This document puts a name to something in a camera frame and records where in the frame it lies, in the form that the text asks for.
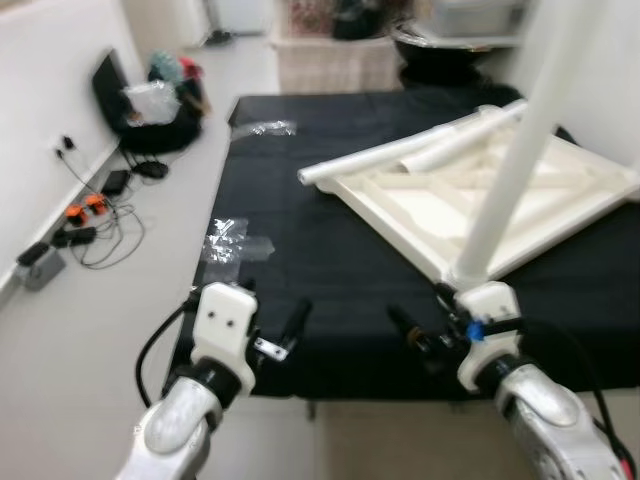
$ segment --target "storage box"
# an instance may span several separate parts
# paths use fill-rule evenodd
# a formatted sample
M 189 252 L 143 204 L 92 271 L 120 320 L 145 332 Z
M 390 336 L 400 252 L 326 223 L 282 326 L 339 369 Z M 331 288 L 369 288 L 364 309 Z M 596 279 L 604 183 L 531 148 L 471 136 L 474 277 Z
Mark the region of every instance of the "storage box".
M 276 0 L 270 44 L 278 59 L 282 93 L 353 93 L 397 90 L 399 55 L 388 38 L 338 41 L 293 37 L 289 1 Z
M 519 26 L 522 0 L 415 0 L 418 22 L 443 37 L 510 35 Z

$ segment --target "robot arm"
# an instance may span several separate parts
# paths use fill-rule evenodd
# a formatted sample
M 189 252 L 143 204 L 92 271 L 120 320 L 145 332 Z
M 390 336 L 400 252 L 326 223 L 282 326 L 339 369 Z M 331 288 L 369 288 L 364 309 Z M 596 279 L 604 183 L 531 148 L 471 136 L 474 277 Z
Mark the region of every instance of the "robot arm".
M 489 282 L 443 302 L 453 320 L 446 334 L 425 334 L 398 307 L 389 314 L 430 372 L 443 361 L 459 365 L 465 389 L 493 397 L 539 478 L 628 478 L 580 399 L 520 355 L 520 310 L 509 286 Z
M 302 301 L 275 345 L 258 337 L 253 294 L 222 283 L 202 290 L 193 331 L 193 365 L 181 369 L 166 397 L 134 429 L 133 448 L 117 480 L 191 480 L 209 437 L 238 395 L 249 395 L 265 359 L 281 362 L 295 347 L 311 305 Z

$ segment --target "white rod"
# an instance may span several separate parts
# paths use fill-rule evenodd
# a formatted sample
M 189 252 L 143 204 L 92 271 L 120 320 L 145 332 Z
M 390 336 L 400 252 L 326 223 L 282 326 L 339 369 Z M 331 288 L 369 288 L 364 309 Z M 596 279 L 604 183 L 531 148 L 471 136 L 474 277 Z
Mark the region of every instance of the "white rod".
M 427 173 L 440 168 L 465 149 L 486 138 L 491 133 L 521 117 L 527 109 L 525 100 L 516 100 L 503 108 L 496 108 L 483 114 L 476 122 L 460 129 L 457 135 L 451 135 L 426 150 L 416 152 L 400 163 L 409 173 Z
M 509 226 L 518 202 L 527 189 L 538 159 L 561 113 L 579 64 L 596 36 L 608 2 L 574 0 L 558 25 L 557 38 L 542 67 L 520 128 L 500 167 L 493 188 L 471 229 L 464 250 L 446 281 L 460 289 L 488 279 L 488 266 Z
M 298 179 L 303 185 L 312 185 L 326 178 L 374 167 L 399 156 L 415 152 L 425 145 L 450 134 L 455 128 L 453 124 L 458 121 L 445 123 L 410 137 L 303 168 L 298 171 Z

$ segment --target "clear plastic wrap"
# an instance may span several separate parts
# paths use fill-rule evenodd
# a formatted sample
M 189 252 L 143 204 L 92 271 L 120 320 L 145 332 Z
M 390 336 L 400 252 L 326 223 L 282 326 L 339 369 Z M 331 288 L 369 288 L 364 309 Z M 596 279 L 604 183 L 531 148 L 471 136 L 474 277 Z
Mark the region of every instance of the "clear plastic wrap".
M 296 122 L 289 120 L 276 120 L 274 122 L 256 122 L 240 125 L 231 130 L 231 141 L 253 135 L 287 136 L 295 135 L 298 129 Z
M 207 235 L 200 259 L 208 265 L 203 282 L 234 283 L 242 262 L 263 262 L 275 252 L 267 237 L 247 236 L 246 218 L 215 219 L 215 232 Z
M 124 89 L 134 110 L 146 125 L 167 125 L 176 118 L 180 102 L 170 83 L 156 80 Z

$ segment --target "black mattress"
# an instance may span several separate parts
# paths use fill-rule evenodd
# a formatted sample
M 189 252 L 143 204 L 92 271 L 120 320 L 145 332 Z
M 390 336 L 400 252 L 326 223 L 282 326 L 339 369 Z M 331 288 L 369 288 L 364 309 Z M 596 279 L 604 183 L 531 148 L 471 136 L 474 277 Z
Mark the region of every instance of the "black mattress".
M 231 127 L 294 120 L 296 136 L 232 143 L 212 218 L 246 217 L 249 233 L 276 252 L 246 263 L 257 282 L 258 323 L 277 339 L 301 297 L 314 303 L 304 339 L 284 366 L 265 364 L 256 395 L 310 399 L 447 399 L 466 394 L 453 375 L 427 378 L 385 314 L 399 303 L 430 331 L 444 316 L 431 284 L 339 199 L 303 187 L 307 165 L 396 140 L 504 105 L 507 87 L 424 88 L 330 96 L 245 97 Z M 638 385 L 640 356 L 640 206 L 625 204 L 505 278 L 524 314 L 571 331 L 592 356 L 605 388 Z M 207 266 L 200 263 L 194 284 Z M 185 317 L 172 367 L 187 363 L 193 317 Z M 574 390 L 588 388 L 563 339 L 532 330 L 523 349 Z

